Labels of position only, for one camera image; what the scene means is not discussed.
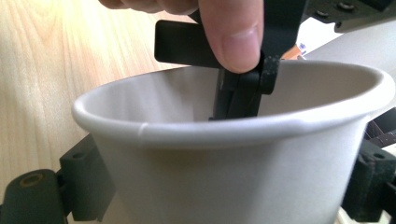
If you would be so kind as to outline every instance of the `human hand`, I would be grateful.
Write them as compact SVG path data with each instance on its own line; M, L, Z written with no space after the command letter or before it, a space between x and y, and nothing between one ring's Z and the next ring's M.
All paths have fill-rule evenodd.
M207 40L227 70L244 73L260 59L263 0L99 0L109 8L189 15L198 7Z

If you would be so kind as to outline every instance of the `wood grain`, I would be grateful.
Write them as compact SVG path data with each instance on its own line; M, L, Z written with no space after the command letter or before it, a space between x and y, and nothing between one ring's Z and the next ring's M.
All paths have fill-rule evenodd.
M166 13L110 10L97 0L0 1L0 201L7 184L59 158L86 132L71 116L99 85L176 67L153 58L154 23ZM105 223L126 223L116 199Z

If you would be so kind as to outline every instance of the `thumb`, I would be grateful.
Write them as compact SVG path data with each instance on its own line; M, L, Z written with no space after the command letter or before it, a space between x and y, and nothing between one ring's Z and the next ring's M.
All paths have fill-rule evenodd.
M260 59L263 0L200 0L207 40L226 69L244 73Z

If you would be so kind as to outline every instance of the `white cup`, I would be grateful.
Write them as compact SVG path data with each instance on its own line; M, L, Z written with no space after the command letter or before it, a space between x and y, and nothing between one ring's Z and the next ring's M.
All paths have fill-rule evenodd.
M131 223L333 223L365 125L394 95L391 77L282 62L257 118L207 121L216 80L216 69L186 67L76 100Z

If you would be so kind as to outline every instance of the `light wood surface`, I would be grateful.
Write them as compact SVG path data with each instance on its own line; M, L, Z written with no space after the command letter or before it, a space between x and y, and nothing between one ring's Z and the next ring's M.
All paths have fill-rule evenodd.
M97 0L2 0L0 8L2 202L12 179L36 169L57 171L59 158L86 135L71 116L78 96L175 67L153 58L154 24L188 18L110 10ZM116 198L104 223L126 222Z

